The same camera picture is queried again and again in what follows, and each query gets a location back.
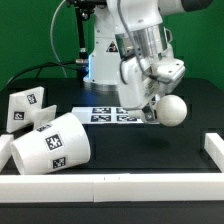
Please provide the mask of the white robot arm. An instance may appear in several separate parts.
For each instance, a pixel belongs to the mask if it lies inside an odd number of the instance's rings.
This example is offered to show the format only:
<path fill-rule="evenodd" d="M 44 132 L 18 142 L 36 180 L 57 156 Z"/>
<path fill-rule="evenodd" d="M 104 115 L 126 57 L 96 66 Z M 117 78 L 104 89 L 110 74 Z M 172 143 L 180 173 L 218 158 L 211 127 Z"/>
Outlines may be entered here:
<path fill-rule="evenodd" d="M 214 0 L 105 0 L 95 15 L 95 49 L 84 86 L 116 91 L 131 118 L 176 126 L 187 115 L 185 102 L 172 94 L 185 73 L 176 59 L 167 15 L 208 8 Z"/>

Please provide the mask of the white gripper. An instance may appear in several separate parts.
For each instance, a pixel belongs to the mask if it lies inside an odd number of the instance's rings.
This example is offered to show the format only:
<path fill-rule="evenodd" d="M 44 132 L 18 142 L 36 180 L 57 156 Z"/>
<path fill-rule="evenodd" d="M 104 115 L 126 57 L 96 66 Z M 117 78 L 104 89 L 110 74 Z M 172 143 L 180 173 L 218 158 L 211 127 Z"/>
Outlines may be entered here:
<path fill-rule="evenodd" d="M 146 106 L 156 94 L 171 93 L 185 73 L 184 62 L 172 56 L 141 57 L 126 54 L 119 66 L 119 101 L 126 110 L 141 110 L 145 123 L 155 122 L 156 115 Z"/>

